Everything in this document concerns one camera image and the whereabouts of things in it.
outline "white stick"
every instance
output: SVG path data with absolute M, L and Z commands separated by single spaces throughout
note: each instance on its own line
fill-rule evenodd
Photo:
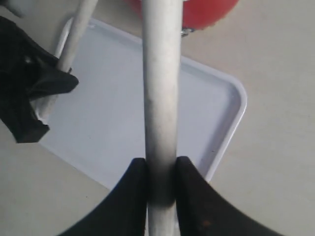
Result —
M 89 20 L 94 12 L 98 0 L 81 0 L 73 18 L 68 38 L 57 64 L 57 69 L 68 72 L 74 60 L 78 43 L 83 36 Z M 42 98 L 36 105 L 36 115 L 43 123 L 47 123 L 48 116 L 58 96 L 53 95 Z
M 183 0 L 142 0 L 150 236 L 172 236 Z

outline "white tray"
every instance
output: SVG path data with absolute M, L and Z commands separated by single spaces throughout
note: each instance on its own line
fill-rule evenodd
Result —
M 68 35 L 68 22 L 57 50 Z M 112 189 L 145 156 L 141 39 L 91 20 L 73 64 L 80 84 L 61 95 L 41 144 Z M 234 77 L 182 57 L 178 156 L 210 180 L 245 111 Z

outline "tray rim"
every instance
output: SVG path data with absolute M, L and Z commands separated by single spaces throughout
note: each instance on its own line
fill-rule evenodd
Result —
M 57 47 L 56 47 L 56 51 L 55 51 L 55 56 L 56 57 L 60 57 L 61 55 L 61 52 L 62 52 L 62 49 L 64 47 L 64 44 L 65 44 L 65 41 L 68 37 L 68 34 L 69 34 L 69 29 L 70 29 L 70 26 L 71 26 L 71 23 L 72 23 L 72 19 L 73 18 L 70 18 L 65 26 L 63 27 L 63 30 L 62 30 L 62 33 L 59 37 L 59 41 L 58 41 L 58 44 L 57 44 Z M 113 32 L 114 34 L 116 35 L 119 35 L 121 37 L 124 37 L 124 38 L 127 38 L 129 40 L 131 40 L 132 42 L 134 43 L 137 43 L 137 44 L 142 44 L 142 39 L 140 37 L 137 37 L 135 35 L 132 35 L 126 31 L 123 31 L 121 29 L 118 29 L 116 27 L 113 27 L 105 22 L 102 22 L 100 20 L 97 20 L 95 18 L 91 18 L 90 19 L 90 22 L 89 22 L 89 26 L 88 27 L 94 27 L 94 26 L 99 26 L 101 28 L 105 28 L 111 32 Z M 204 71 L 204 72 L 207 72 L 209 74 L 212 74 L 214 75 L 215 77 L 217 77 L 218 79 L 220 80 L 224 80 L 225 82 L 231 84 L 235 90 L 238 92 L 238 95 L 240 97 L 240 107 L 238 109 L 238 112 L 236 113 L 236 116 L 234 117 L 221 145 L 220 145 L 220 148 L 218 149 L 217 151 L 217 154 L 215 156 L 215 158 L 213 159 L 213 162 L 212 164 L 210 165 L 210 168 L 205 176 L 205 179 L 206 181 L 211 181 L 217 167 L 219 166 L 219 163 L 220 161 L 222 160 L 223 158 L 223 155 L 239 125 L 239 123 L 241 122 L 241 119 L 245 113 L 245 110 L 246 110 L 246 107 L 247 107 L 247 93 L 246 93 L 246 90 L 244 88 L 244 86 L 242 85 L 242 83 L 237 79 L 235 78 L 234 76 L 232 75 L 229 75 L 229 74 L 226 74 L 222 71 L 219 71 L 219 70 L 216 70 L 212 67 L 209 67 L 207 65 L 204 65 L 204 64 L 201 64 L 199 62 L 196 62 L 192 59 L 189 59 L 187 57 L 184 57 L 184 56 L 181 56 L 181 63 L 185 63 L 185 64 L 188 64 L 189 66 L 192 66 L 196 69 L 199 69 L 201 71 Z

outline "red ball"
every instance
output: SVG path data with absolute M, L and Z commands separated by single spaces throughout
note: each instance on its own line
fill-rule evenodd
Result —
M 141 0 L 127 0 L 141 15 Z M 238 0 L 187 0 L 183 8 L 183 27 L 201 30 L 223 18 Z

